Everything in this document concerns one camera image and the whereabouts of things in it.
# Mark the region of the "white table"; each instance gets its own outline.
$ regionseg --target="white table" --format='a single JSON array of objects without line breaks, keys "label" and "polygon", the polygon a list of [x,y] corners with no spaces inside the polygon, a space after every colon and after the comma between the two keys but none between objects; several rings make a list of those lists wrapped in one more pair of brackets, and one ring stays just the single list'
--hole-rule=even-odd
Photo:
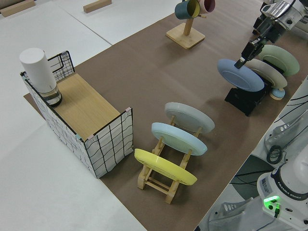
[{"label": "white table", "polygon": [[112,0],[112,4],[90,13],[83,6],[95,0],[54,0],[82,24],[110,44],[152,25],[174,13],[180,0]]},{"label": "white table", "polygon": [[74,65],[110,47],[54,2],[0,15],[0,224],[2,230],[134,230],[144,227],[62,144],[23,98],[19,54],[69,50]]}]

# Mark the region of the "wooden block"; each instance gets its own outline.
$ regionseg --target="wooden block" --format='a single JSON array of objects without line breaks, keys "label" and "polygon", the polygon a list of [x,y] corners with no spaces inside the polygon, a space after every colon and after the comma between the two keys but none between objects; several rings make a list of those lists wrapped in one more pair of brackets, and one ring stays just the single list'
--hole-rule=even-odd
[{"label": "wooden block", "polygon": [[35,6],[34,0],[25,0],[25,1],[22,1],[20,3],[15,4],[13,6],[9,6],[9,7],[1,9],[0,13],[3,15],[3,17],[7,17],[7,16],[10,16],[12,14],[23,11],[25,9],[28,9],[32,6]]},{"label": "wooden block", "polygon": [[85,141],[120,113],[74,73],[57,83],[63,100],[55,111]]},{"label": "wooden block", "polygon": [[86,13],[90,13],[95,11],[101,7],[108,6],[111,4],[111,0],[98,0],[83,7],[83,11]]},{"label": "wooden block", "polygon": [[184,35],[185,23],[169,30],[166,36],[185,49],[190,49],[205,39],[205,36],[194,28],[191,28],[189,35]]}]

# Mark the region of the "light blue plate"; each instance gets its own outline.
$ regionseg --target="light blue plate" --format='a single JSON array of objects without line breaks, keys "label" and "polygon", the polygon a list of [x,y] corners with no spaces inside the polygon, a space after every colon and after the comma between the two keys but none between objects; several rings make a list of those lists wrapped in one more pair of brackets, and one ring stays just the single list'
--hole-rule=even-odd
[{"label": "light blue plate", "polygon": [[264,88],[262,79],[246,66],[237,69],[236,62],[230,59],[220,59],[217,64],[219,73],[231,84],[246,91],[259,91]]},{"label": "light blue plate", "polygon": [[181,127],[192,132],[197,132],[198,129],[202,127],[200,133],[209,133],[215,127],[212,119],[206,114],[182,103],[166,103],[165,113],[169,119],[171,119],[172,116],[175,116],[174,123],[177,127]]},{"label": "light blue plate", "polygon": [[188,153],[192,150],[192,155],[203,155],[207,151],[207,146],[192,134],[163,123],[152,123],[153,135],[163,143],[180,152]]}]

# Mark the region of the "blue plate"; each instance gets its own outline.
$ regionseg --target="blue plate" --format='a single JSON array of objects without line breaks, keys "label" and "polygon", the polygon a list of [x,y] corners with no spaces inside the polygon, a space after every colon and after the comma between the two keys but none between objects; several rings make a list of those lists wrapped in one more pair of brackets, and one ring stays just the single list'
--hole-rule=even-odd
[{"label": "blue plate", "polygon": [[169,124],[152,123],[152,133],[158,139],[162,137],[164,144],[183,153],[192,150],[191,155],[203,155],[207,151],[207,146],[197,137]]},{"label": "blue plate", "polygon": [[219,73],[231,84],[246,91],[259,91],[264,88],[262,79],[246,66],[237,69],[236,62],[230,59],[220,59],[217,64]]}]

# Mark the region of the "white plate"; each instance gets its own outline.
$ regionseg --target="white plate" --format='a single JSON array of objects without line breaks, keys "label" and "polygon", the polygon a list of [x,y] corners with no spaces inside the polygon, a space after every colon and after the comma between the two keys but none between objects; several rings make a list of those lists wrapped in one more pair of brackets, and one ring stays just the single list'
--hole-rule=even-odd
[{"label": "white plate", "polygon": [[197,137],[169,124],[152,123],[152,133],[158,139],[162,137],[164,144],[182,153],[192,150],[191,155],[203,155],[207,151],[207,146]]},{"label": "white plate", "polygon": [[165,113],[169,119],[175,116],[174,123],[177,126],[192,132],[202,127],[200,133],[208,133],[215,127],[212,119],[206,114],[182,103],[166,103]]},{"label": "white plate", "polygon": [[261,60],[253,59],[245,65],[262,78],[271,82],[272,88],[284,88],[288,85],[287,80],[279,71]]},{"label": "white plate", "polygon": [[291,76],[299,71],[297,59],[281,47],[265,45],[259,54],[259,58],[280,68],[284,76]]}]

